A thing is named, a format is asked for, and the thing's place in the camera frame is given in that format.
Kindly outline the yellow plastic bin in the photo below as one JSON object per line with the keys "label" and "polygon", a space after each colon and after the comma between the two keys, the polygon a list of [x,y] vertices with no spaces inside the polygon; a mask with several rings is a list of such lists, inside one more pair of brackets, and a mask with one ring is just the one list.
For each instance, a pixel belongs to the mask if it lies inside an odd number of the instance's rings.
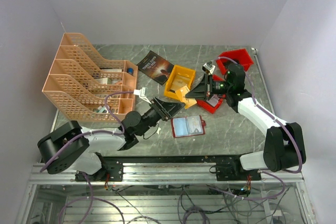
{"label": "yellow plastic bin", "polygon": [[175,65],[165,84],[164,96],[174,100],[179,100],[175,91],[184,86],[187,86],[190,89],[195,76],[196,71],[194,69]]}

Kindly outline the aluminium mounting rail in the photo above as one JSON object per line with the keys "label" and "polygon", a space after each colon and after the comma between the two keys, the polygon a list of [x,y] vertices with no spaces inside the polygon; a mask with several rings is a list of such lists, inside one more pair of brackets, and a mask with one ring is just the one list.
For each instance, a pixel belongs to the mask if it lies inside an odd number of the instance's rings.
{"label": "aluminium mounting rail", "polygon": [[[124,163],[123,179],[121,182],[103,181],[91,182],[93,185],[177,185],[177,184],[244,184],[247,181],[217,181],[216,176],[209,172],[215,163]],[[302,174],[288,172],[264,171],[260,173],[261,180],[256,183],[286,183],[302,182]]]}

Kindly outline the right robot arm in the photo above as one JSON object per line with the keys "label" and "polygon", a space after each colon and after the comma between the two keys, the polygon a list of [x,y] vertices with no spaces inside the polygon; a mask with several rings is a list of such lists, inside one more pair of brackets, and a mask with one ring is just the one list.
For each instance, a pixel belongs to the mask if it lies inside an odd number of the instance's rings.
{"label": "right robot arm", "polygon": [[231,167],[232,175],[241,180],[254,169],[300,173],[306,162],[301,126],[275,116],[256,100],[253,92],[246,90],[249,77],[242,65],[232,60],[223,81],[214,80],[214,68],[211,62],[203,65],[202,80],[184,98],[208,101],[214,95],[224,97],[230,108],[249,119],[265,136],[263,151],[243,154],[240,162]]}

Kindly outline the red bin with cards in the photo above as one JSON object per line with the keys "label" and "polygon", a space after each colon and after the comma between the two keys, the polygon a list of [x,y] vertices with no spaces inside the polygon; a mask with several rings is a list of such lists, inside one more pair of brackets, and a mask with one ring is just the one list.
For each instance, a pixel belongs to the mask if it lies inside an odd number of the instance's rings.
{"label": "red bin with cards", "polygon": [[204,108],[206,111],[214,114],[223,103],[224,92],[220,91],[220,84],[224,80],[217,75],[204,74],[201,82],[197,85],[198,93],[196,101],[197,105]]}

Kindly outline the white magnetic stripe card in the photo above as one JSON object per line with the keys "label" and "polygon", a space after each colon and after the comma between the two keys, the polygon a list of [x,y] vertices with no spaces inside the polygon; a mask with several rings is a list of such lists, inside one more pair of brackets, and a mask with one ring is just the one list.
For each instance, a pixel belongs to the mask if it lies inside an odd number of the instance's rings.
{"label": "white magnetic stripe card", "polygon": [[189,116],[187,118],[188,131],[190,134],[203,134],[202,119],[200,116]]}

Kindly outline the dark paperback book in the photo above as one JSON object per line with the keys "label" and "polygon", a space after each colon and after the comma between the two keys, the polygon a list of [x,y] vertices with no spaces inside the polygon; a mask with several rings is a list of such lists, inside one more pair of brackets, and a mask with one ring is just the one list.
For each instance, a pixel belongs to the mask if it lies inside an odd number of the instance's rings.
{"label": "dark paperback book", "polygon": [[160,85],[168,81],[174,65],[153,51],[137,64],[138,70]]}

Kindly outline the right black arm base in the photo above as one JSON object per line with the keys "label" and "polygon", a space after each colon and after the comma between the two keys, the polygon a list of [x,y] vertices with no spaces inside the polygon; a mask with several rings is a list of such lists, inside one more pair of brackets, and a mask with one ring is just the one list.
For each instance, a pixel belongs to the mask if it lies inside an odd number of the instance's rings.
{"label": "right black arm base", "polygon": [[217,181],[252,181],[261,180],[261,175],[258,170],[244,170],[237,164],[215,164],[209,168],[209,172],[216,176]]}

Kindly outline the gold cards in yellow bin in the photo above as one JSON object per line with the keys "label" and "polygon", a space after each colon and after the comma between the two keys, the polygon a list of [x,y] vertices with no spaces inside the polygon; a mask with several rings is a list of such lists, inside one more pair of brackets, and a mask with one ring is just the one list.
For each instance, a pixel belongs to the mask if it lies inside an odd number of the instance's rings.
{"label": "gold cards in yellow bin", "polygon": [[175,91],[178,90],[179,88],[187,86],[189,84],[189,81],[190,81],[189,77],[175,75],[172,79],[169,91],[175,93]]}

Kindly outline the red leather card holder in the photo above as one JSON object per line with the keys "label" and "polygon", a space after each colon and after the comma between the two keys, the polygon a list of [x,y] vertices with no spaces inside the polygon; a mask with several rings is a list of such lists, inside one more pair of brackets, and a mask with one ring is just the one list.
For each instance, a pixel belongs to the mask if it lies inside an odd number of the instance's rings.
{"label": "red leather card holder", "polygon": [[204,133],[203,134],[190,134],[188,131],[188,124],[187,124],[187,118],[189,116],[185,117],[177,117],[171,119],[171,127],[172,127],[172,134],[174,138],[181,138],[181,137],[189,137],[189,136],[198,136],[198,135],[204,135],[205,134],[205,126],[206,122],[202,119],[202,126]]}

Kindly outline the gold card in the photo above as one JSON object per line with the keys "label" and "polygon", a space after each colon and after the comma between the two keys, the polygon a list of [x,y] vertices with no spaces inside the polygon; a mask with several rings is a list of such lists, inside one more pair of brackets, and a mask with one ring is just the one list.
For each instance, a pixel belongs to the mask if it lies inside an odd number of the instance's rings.
{"label": "gold card", "polygon": [[197,104],[197,101],[195,99],[186,97],[186,95],[189,93],[189,91],[190,90],[189,90],[188,86],[183,86],[181,88],[178,88],[175,91],[175,94],[177,95],[180,102],[185,104],[184,108],[186,110]]}

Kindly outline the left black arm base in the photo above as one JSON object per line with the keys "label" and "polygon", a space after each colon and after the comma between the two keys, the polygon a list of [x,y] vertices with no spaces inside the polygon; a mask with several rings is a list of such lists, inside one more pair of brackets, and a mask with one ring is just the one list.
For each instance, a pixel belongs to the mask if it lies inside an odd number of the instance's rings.
{"label": "left black arm base", "polygon": [[75,175],[76,182],[85,182],[84,173],[87,175],[91,182],[121,182],[123,179],[123,165],[120,163],[93,163],[84,164],[76,167],[78,171]]}

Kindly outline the red bin with dark item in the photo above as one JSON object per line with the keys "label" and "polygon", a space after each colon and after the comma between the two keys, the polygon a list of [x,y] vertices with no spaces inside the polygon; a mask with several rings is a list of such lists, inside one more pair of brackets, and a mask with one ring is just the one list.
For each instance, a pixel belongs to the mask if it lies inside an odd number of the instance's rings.
{"label": "red bin with dark item", "polygon": [[222,75],[224,75],[228,70],[227,66],[231,63],[229,59],[242,65],[245,71],[247,71],[250,68],[250,66],[254,64],[252,58],[250,57],[246,49],[237,49],[223,52],[217,57],[216,60],[217,66]]}

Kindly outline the pink mesh file organizer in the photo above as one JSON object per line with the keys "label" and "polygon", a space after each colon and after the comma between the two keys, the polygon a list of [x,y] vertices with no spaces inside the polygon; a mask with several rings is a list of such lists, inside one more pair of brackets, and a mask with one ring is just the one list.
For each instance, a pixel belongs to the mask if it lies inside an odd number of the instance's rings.
{"label": "pink mesh file organizer", "polygon": [[131,61],[106,59],[83,34],[64,33],[42,92],[69,120],[115,123],[135,109],[137,75]]}

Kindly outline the white cards in red bin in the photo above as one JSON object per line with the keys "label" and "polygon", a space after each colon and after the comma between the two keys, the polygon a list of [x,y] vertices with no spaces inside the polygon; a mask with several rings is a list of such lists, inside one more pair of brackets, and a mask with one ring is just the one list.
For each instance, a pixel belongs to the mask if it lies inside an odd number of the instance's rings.
{"label": "white cards in red bin", "polygon": [[221,99],[218,96],[214,95],[208,100],[207,103],[212,107],[216,107],[220,100]]}

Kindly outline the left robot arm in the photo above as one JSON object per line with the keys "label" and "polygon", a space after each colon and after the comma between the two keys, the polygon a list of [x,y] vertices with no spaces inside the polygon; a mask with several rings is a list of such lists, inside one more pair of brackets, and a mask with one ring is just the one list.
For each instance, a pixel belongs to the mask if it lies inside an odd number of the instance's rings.
{"label": "left robot arm", "polygon": [[109,173],[102,152],[107,148],[115,151],[129,150],[160,121],[172,119],[184,106],[182,102],[164,102],[153,98],[144,114],[131,111],[118,128],[94,130],[69,121],[43,137],[37,147],[44,166],[41,171],[59,174],[68,169],[83,172],[94,180],[102,180]]}

